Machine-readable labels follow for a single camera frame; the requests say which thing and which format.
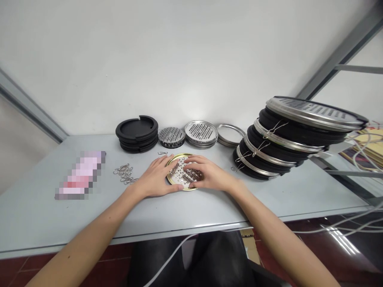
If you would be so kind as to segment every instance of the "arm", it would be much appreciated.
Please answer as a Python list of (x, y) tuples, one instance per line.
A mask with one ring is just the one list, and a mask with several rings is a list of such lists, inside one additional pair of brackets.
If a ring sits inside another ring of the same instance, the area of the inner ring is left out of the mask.
[(191, 155), (184, 168), (203, 172), (204, 179), (190, 187), (205, 187), (228, 192), (241, 206), (250, 223), (277, 262), (299, 286), (340, 286), (311, 250), (245, 186), (210, 160)]
[(156, 159), (133, 185), (79, 234), (77, 234), (27, 286), (79, 286), (93, 269), (129, 212), (147, 196), (160, 196), (183, 189), (166, 185), (165, 176), (177, 164), (166, 163), (173, 155)]

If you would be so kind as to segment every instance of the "metal frame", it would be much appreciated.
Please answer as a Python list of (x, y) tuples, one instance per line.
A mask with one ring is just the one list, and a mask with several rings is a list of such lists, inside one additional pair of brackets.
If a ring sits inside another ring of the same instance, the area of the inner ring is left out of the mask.
[(1, 69), (0, 97), (4, 98), (55, 142), (60, 144), (68, 136), (68, 134)]
[(349, 66), (347, 63), (383, 28), (383, 1), (377, 2), (367, 15), (357, 24), (327, 61), (319, 68), (296, 96), (299, 99), (311, 100), (340, 71), (357, 71), (371, 73), (364, 67)]
[[(383, 28), (383, 1), (378, 1), (367, 15), (357, 24), (339, 47), (332, 53), (327, 61), (320, 67), (316, 74), (309, 80), (303, 89), (297, 94), (297, 98), (311, 100), (323, 89), (339, 71), (351, 71), (359, 73), (372, 73), (383, 75), (383, 67), (365, 67), (346, 65), (372, 38)], [(373, 194), (359, 186), (348, 176), (383, 178), (383, 173), (339, 171), (334, 166), (325, 163), (329, 169), (325, 171), (347, 186), (356, 195), (369, 204), (376, 206), (383, 201), (383, 197), (375, 197)]]

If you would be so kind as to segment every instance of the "finger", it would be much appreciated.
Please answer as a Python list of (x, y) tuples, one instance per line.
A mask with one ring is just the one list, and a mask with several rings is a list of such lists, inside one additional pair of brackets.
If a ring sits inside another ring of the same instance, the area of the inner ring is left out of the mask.
[(200, 163), (190, 163), (184, 166), (184, 170), (187, 170), (187, 169), (196, 169), (203, 172), (205, 170), (205, 166)]
[(177, 163), (179, 162), (180, 160), (177, 159), (175, 161), (173, 161), (171, 164), (169, 164), (166, 168), (165, 168), (165, 172), (168, 173), (169, 171), (171, 171), (176, 165)]
[(184, 161), (184, 163), (189, 163), (189, 162), (207, 163), (208, 159), (204, 159), (201, 157), (191, 157), (191, 158), (185, 159), (185, 161)]
[(166, 164), (174, 157), (174, 154), (171, 154), (170, 156), (165, 156), (163, 157), (163, 159), (160, 161), (160, 163), (158, 164), (159, 166), (161, 167), (165, 167)]
[(189, 184), (189, 188), (203, 188), (205, 185), (204, 181), (194, 181)]
[(162, 162), (164, 159), (166, 159), (166, 158), (168, 158), (167, 155), (164, 155), (163, 157), (160, 157), (160, 158), (157, 160), (157, 162), (154, 164), (154, 167), (159, 166), (159, 165), (161, 164), (161, 162)]
[(168, 185), (165, 190), (166, 190), (166, 193), (172, 193), (176, 191), (181, 191), (183, 188), (184, 188), (183, 185)]
[(149, 167), (153, 167), (156, 164), (156, 162), (158, 161), (158, 159), (159, 159), (159, 157), (156, 158), (154, 161), (152, 161), (152, 163), (150, 164)]

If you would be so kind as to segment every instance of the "white wall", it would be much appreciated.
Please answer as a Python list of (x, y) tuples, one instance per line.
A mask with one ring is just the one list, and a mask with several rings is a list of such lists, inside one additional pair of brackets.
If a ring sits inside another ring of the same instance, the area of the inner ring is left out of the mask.
[(251, 124), (373, 0), (1, 0), (0, 67), (71, 135), (153, 116)]
[(0, 194), (55, 147), (57, 143), (0, 98)]
[[(349, 65), (383, 67), (383, 30)], [(340, 71), (313, 99), (383, 122), (383, 75)]]

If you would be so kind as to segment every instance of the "stainless steel lid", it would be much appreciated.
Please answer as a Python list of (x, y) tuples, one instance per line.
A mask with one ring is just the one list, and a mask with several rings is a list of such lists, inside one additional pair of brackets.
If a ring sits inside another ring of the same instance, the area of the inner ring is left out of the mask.
[(280, 173), (272, 173), (272, 172), (269, 172), (269, 171), (264, 171), (263, 169), (260, 169), (260, 168), (257, 168), (255, 166), (253, 166), (251, 163), (249, 163), (246, 158), (244, 158), (241, 154), (241, 151), (239, 149), (239, 146), (237, 146), (237, 155), (238, 155), (238, 158), (241, 160), (241, 162), (247, 166), (248, 168), (250, 168), (252, 171), (255, 171), (257, 173), (260, 173), (262, 175), (265, 175), (265, 176), (269, 176), (269, 177), (277, 177), (277, 176), (280, 176)]
[(358, 114), (297, 98), (275, 96), (266, 106), (281, 116), (324, 130), (349, 132), (364, 128), (368, 122)]
[(246, 135), (239, 127), (230, 124), (219, 124), (217, 131), (218, 141), (228, 147), (236, 147)]
[(266, 128), (264, 128), (258, 119), (254, 121), (254, 127), (264, 138), (269, 139), (270, 141), (279, 144), (281, 146), (284, 146), (288, 149), (296, 150), (296, 151), (302, 151), (307, 153), (317, 153), (320, 151), (324, 151), (324, 146), (310, 146), (310, 145), (304, 145), (302, 143), (296, 143), (287, 139), (284, 139), (280, 136), (277, 136), (276, 134), (269, 132)]
[(210, 148), (218, 140), (218, 131), (209, 122), (194, 120), (185, 126), (185, 138), (196, 148)]
[(249, 140), (247, 135), (244, 138), (246, 146), (253, 152), (252, 156), (258, 156), (270, 163), (276, 164), (276, 165), (281, 165), (285, 167), (295, 167), (297, 165), (297, 162), (292, 162), (292, 161), (283, 161), (281, 159), (277, 159), (275, 157), (269, 156), (263, 152), (261, 152), (259, 149), (257, 149)]

